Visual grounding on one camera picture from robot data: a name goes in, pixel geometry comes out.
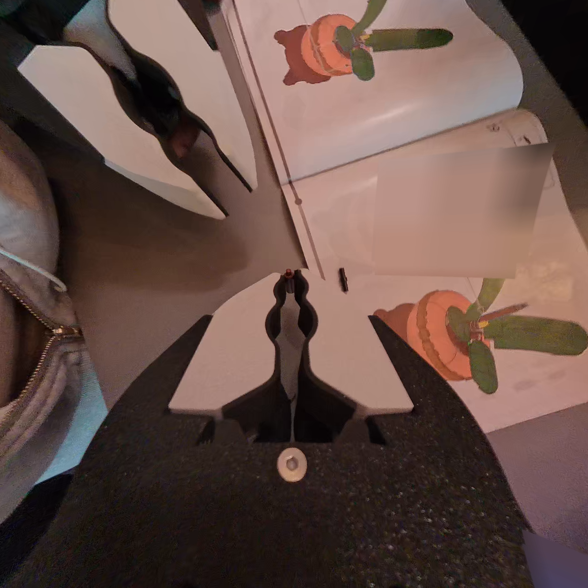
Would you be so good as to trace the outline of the building instruction booklet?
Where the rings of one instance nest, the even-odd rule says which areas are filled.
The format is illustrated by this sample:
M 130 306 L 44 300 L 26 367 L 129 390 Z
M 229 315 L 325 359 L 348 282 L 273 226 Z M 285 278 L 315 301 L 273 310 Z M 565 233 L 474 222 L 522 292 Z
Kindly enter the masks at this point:
M 508 44 L 466 1 L 224 1 L 308 270 L 486 433 L 587 403 L 587 251 Z M 316 419 L 360 417 L 301 366 Z

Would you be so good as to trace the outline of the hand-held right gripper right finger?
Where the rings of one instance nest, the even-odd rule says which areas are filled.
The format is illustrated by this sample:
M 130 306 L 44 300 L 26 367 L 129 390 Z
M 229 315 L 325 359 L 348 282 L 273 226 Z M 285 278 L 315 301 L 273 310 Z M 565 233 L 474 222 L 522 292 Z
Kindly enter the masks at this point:
M 298 271 L 299 318 L 310 375 L 361 417 L 409 413 L 413 402 L 367 313 L 338 286 Z

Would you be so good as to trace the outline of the grey desk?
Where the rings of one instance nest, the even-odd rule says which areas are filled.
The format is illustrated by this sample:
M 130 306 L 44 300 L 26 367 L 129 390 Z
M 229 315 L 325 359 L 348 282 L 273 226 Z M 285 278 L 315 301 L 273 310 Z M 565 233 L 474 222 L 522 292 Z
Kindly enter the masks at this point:
M 229 212 L 189 213 L 122 177 L 73 131 L 41 155 L 54 180 L 62 271 L 107 410 L 205 313 L 304 259 L 231 37 L 209 12 L 249 127 L 258 189 L 249 194 L 201 137 L 184 160 Z M 533 530 L 587 552 L 587 404 L 490 434 Z

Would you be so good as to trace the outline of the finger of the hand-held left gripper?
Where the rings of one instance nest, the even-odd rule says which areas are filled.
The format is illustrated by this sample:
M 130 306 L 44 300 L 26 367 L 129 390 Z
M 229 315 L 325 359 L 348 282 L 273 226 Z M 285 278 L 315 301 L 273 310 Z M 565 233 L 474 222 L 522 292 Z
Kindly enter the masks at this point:
M 123 110 L 107 70 L 85 48 L 37 45 L 20 74 L 99 152 L 105 165 L 197 215 L 227 213 L 167 158 L 158 139 Z
M 169 75 L 219 156 L 249 192 L 256 189 L 251 136 L 224 59 L 180 2 L 108 1 L 107 15 L 131 49 Z

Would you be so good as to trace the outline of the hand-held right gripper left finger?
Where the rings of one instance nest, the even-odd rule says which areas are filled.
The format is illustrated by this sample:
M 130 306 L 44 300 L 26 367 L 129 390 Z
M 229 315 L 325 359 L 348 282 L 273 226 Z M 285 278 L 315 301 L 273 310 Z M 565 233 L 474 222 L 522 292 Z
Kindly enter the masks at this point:
M 218 419 L 270 382 L 280 366 L 281 278 L 270 273 L 213 313 L 168 404 L 172 413 Z

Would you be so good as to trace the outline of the person's left hand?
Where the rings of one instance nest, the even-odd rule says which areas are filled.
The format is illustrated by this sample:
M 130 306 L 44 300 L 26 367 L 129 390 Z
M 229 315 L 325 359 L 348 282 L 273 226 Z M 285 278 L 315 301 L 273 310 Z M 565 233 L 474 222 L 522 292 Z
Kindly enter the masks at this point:
M 183 159 L 196 143 L 201 128 L 197 121 L 189 116 L 182 116 L 176 128 L 168 137 L 168 143 L 178 159 Z

